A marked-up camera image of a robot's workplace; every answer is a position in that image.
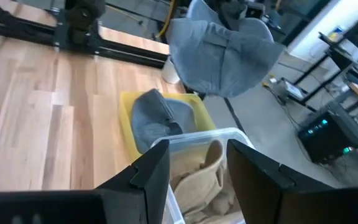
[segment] white bucket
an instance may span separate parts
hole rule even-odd
[[[167,83],[176,84],[180,81],[177,71],[175,70],[175,67],[172,64],[171,57],[167,58],[167,61],[165,62],[164,67],[162,68],[161,74],[162,74],[162,78]]]

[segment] wooden floor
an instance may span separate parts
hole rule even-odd
[[[0,0],[16,16],[55,21]],[[114,30],[101,35],[162,53],[166,45]],[[0,190],[92,189],[129,165],[118,117],[122,91],[182,92],[140,65],[56,52],[0,36]]]

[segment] plastic container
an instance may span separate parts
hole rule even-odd
[[[167,61],[165,62],[161,71],[161,75],[167,83],[176,84],[180,81],[177,71],[175,70],[175,66],[171,61],[171,57],[168,57]]]
[[[119,105],[119,119],[121,123],[122,133],[126,144],[126,149],[129,151],[132,161],[135,161],[141,156],[136,148],[134,135],[131,128],[132,107],[135,100],[144,92],[123,92],[120,95]],[[194,111],[195,123],[198,131],[209,131],[216,129],[204,103],[194,94],[174,94],[163,93],[165,98],[172,98],[182,100],[191,105]]]
[[[238,140],[248,145],[249,147],[254,148],[254,145],[252,145],[252,143],[249,141],[249,138],[237,128],[216,129],[212,131],[202,131],[198,133],[180,134],[176,136],[159,138],[152,144],[152,147],[163,139],[168,139],[170,141],[170,153],[175,153],[188,147],[210,144],[214,140],[221,141],[222,145],[224,146],[224,149],[226,150],[227,140],[229,139]],[[165,208],[166,212],[164,213],[164,215],[166,217],[170,215],[172,217],[171,220],[173,220],[174,224],[185,223],[170,185],[168,186],[167,202],[165,204]],[[233,224],[240,223],[245,223],[244,219],[236,220]]]

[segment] yellow cable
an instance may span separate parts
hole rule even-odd
[[[122,11],[122,10],[120,10],[120,9],[116,9],[115,7],[112,7],[112,6],[108,6],[108,5],[106,5],[108,8],[110,8],[110,9],[112,9],[112,10],[115,10],[115,11],[117,11],[117,12],[120,12],[121,14],[123,14],[123,15],[125,15],[125,16],[127,16],[127,17],[130,17],[131,19],[133,19],[133,20],[135,20],[136,22],[140,22],[140,21],[142,21],[141,19],[138,19],[138,18],[136,18],[136,17],[134,17],[134,16],[132,16],[132,15],[130,15],[130,14],[128,14],[128,13],[126,13],[126,12],[124,12],[124,11]],[[142,26],[142,28],[143,28],[143,35],[146,37],[146,33],[147,33],[147,28],[146,28],[146,26],[144,26],[144,24],[139,24],[140,26]]]
[[[168,12],[167,18],[165,20],[164,26],[162,27],[161,31],[155,37],[161,37],[161,35],[164,34],[166,29],[168,28],[169,20],[171,18],[172,12],[173,12],[174,3],[175,3],[175,0],[172,0],[171,5],[169,5],[169,12]]]
[[[276,7],[275,7],[276,11],[278,11],[280,9],[280,5],[281,5],[281,0],[278,0],[276,3]]]

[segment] computer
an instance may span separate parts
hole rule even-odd
[[[329,164],[358,149],[358,124],[335,101],[306,118],[297,133],[312,162]]]
[[[358,188],[333,189],[236,140],[227,163],[247,224],[358,223]]]

